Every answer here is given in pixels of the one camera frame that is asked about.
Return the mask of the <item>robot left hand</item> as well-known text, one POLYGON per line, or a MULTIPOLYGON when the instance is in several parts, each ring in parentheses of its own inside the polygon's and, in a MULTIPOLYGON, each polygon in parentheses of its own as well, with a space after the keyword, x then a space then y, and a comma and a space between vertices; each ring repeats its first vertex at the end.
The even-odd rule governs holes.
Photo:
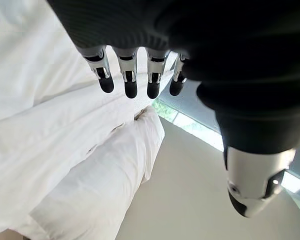
POLYGON ((170 52, 170 93, 186 80, 215 112, 227 189, 250 218, 280 192, 300 145, 300 0, 50 0, 76 49, 110 93, 106 55, 118 58, 128 98, 137 95, 137 50, 147 52, 155 99, 170 52))

